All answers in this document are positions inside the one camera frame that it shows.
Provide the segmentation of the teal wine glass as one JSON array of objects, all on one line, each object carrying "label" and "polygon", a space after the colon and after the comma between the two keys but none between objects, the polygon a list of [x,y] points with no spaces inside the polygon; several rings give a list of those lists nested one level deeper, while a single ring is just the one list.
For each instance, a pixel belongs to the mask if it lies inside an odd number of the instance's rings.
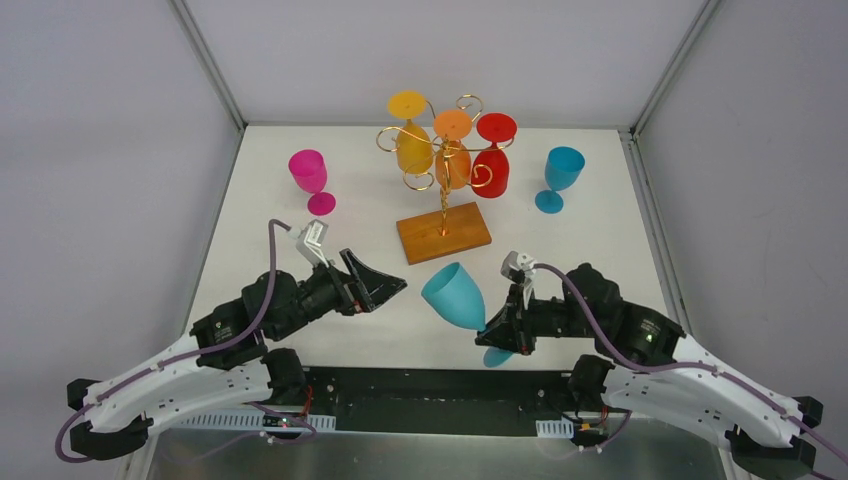
[{"label": "teal wine glass", "polygon": [[422,287],[421,296],[449,324],[475,332],[486,329],[482,292],[460,263],[451,263],[436,272]]}]

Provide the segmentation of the red wine glass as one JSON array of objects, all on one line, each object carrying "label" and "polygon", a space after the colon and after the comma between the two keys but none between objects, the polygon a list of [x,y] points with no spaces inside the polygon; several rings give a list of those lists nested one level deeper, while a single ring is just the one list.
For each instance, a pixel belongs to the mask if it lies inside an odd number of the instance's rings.
[{"label": "red wine glass", "polygon": [[507,114],[492,112],[480,117],[476,129],[490,145],[480,151],[473,162],[472,190],[479,197],[494,199],[503,195],[508,187],[510,165],[504,150],[514,141],[517,123]]}]

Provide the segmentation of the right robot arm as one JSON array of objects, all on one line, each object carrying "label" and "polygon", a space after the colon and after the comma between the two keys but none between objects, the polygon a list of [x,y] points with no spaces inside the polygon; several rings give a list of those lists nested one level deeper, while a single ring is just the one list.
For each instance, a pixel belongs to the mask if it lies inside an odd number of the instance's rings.
[{"label": "right robot arm", "polygon": [[761,479],[814,474],[816,448],[804,437],[822,420],[815,398],[748,379],[664,314],[625,300],[588,263],[568,273],[541,263],[502,272],[511,282],[503,307],[471,324],[476,345],[487,349],[486,366],[530,355],[540,338],[590,338],[594,352],[567,376],[574,406],[660,420],[729,452]]}]

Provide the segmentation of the pink wine glass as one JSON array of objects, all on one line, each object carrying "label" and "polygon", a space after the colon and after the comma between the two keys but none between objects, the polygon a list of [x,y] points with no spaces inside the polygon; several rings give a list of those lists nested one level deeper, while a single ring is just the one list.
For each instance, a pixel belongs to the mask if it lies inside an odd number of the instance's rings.
[{"label": "pink wine glass", "polygon": [[288,162],[289,171],[297,186],[310,194],[307,210],[315,216],[325,216],[334,211],[336,198],[325,190],[328,172],[323,155],[314,149],[294,153]]}]

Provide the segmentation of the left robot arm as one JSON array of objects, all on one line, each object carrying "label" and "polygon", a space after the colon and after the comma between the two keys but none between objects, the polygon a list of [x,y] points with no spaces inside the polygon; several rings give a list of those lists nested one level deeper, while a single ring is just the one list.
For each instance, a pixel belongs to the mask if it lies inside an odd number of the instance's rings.
[{"label": "left robot arm", "polygon": [[272,349],[270,342],[328,313],[371,313],[407,286],[349,249],[340,256],[344,270],[318,263],[305,280],[272,268],[141,365],[110,380],[70,382],[67,402],[74,415],[57,436],[57,455],[69,463],[111,460],[201,413],[297,402],[306,388],[297,352]]}]

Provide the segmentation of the blue wine glass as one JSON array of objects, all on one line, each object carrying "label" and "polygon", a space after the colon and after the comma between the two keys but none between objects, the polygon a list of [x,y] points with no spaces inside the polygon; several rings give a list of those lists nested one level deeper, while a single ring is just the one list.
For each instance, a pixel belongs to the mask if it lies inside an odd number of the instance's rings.
[{"label": "blue wine glass", "polygon": [[536,194],[536,207],[546,214],[560,212],[565,204],[561,192],[577,181],[585,164],[584,155],[575,148],[559,146],[550,150],[544,168],[547,188]]}]

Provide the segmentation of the gold rack with wooden base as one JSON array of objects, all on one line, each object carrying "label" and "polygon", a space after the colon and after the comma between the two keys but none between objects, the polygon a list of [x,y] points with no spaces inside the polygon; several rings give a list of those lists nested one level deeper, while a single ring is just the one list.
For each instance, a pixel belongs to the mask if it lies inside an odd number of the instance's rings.
[{"label": "gold rack with wooden base", "polygon": [[[428,102],[428,108],[420,116],[415,118],[414,122],[422,127],[430,137],[433,149],[433,163],[427,172],[418,175],[405,174],[398,168],[402,172],[402,181],[406,188],[416,192],[430,190],[438,192],[440,207],[434,212],[409,217],[396,222],[401,245],[406,260],[410,265],[479,248],[492,242],[491,234],[476,202],[471,201],[459,206],[452,206],[450,204],[450,195],[453,192],[464,188],[472,190],[471,177],[473,162],[477,154],[490,145],[488,141],[482,139],[477,133],[477,121],[484,114],[492,112],[487,112],[482,99],[474,94],[460,96],[456,99],[455,106],[452,109],[447,109],[463,110],[472,119],[471,132],[462,140],[465,149],[470,153],[470,177],[463,188],[450,190],[442,187],[437,182],[435,175],[436,152],[441,146],[441,140],[435,134],[433,125],[436,116],[446,110],[438,113],[432,103],[427,98],[426,100]],[[396,155],[396,133],[404,125],[403,120],[399,121],[402,122],[400,126],[385,127],[377,134],[375,143],[381,151]]]}]

